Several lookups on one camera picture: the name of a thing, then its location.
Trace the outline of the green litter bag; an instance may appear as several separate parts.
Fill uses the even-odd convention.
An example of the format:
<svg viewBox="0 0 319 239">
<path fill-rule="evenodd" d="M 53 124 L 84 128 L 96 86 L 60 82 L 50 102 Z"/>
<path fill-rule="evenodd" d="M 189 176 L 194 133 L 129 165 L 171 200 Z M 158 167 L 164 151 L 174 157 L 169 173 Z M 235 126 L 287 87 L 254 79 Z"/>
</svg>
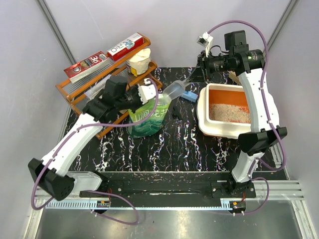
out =
<svg viewBox="0 0 319 239">
<path fill-rule="evenodd" d="M 131 137 L 140 138 L 151 136 L 157 133 L 163 127 L 163 121 L 170 103 L 171 100 L 168 97 L 164 96 L 163 94 L 159 94 L 158 104 L 152 115 L 146 121 L 128 127 L 128 134 Z M 154 105 L 155 99 L 151 99 L 148 103 L 137 109 L 135 113 L 133 113 L 131 110 L 128 110 L 130 117 L 129 123 L 135 123 L 143 120 L 153 110 Z"/>
</svg>

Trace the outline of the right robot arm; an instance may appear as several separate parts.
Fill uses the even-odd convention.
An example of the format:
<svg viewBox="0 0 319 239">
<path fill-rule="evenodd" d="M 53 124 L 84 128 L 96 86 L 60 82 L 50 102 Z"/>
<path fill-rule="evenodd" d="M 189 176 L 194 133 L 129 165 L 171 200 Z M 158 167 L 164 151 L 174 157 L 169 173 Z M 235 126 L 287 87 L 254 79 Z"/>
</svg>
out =
<svg viewBox="0 0 319 239">
<path fill-rule="evenodd" d="M 227 181 L 212 185 L 213 195 L 239 197 L 252 189 L 251 176 L 257 163 L 268 148 L 287 135 L 287 129 L 280 126 L 277 107 L 268 92 L 263 51 L 249 48 L 243 30 L 225 34 L 224 40 L 225 52 L 213 56 L 213 37 L 205 32 L 198 38 L 198 43 L 205 50 L 198 55 L 190 80 L 210 80 L 214 73 L 224 71 L 233 71 L 239 78 L 239 86 L 208 84 L 199 94 L 196 110 L 198 126 L 204 135 L 232 138 L 239 142 L 239 158 Z M 249 112 L 250 122 L 215 120 L 209 116 L 213 104 L 241 107 Z"/>
</svg>

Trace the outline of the clear plastic scoop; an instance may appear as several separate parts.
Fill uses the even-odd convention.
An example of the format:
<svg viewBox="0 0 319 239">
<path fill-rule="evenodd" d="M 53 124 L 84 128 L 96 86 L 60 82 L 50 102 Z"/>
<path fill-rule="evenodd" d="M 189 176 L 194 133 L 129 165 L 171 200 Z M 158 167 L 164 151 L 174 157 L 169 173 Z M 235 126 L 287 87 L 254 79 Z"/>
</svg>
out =
<svg viewBox="0 0 319 239">
<path fill-rule="evenodd" d="M 172 82 L 169 86 L 167 86 L 162 94 L 165 96 L 165 97 L 168 97 L 170 100 L 174 100 L 178 97 L 180 97 L 184 91 L 185 91 L 185 88 L 190 84 L 190 82 L 185 79 L 183 81 L 181 80 L 176 80 L 174 82 Z"/>
</svg>

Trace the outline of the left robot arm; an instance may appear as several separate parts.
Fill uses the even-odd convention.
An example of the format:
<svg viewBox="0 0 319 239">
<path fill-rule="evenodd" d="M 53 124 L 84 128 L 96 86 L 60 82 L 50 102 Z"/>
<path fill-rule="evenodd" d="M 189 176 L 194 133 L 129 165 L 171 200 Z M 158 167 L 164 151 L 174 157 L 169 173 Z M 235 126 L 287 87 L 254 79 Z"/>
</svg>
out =
<svg viewBox="0 0 319 239">
<path fill-rule="evenodd" d="M 106 195 L 107 180 L 98 172 L 69 173 L 69 168 L 77 155 L 121 110 L 136 110 L 147 100 L 142 87 L 129 87 L 127 79 L 112 76 L 105 86 L 88 101 L 72 129 L 63 139 L 40 160 L 31 159 L 28 163 L 34 187 L 31 196 L 35 197 L 37 187 L 61 201 L 72 192 L 90 190 L 97 197 Z"/>
</svg>

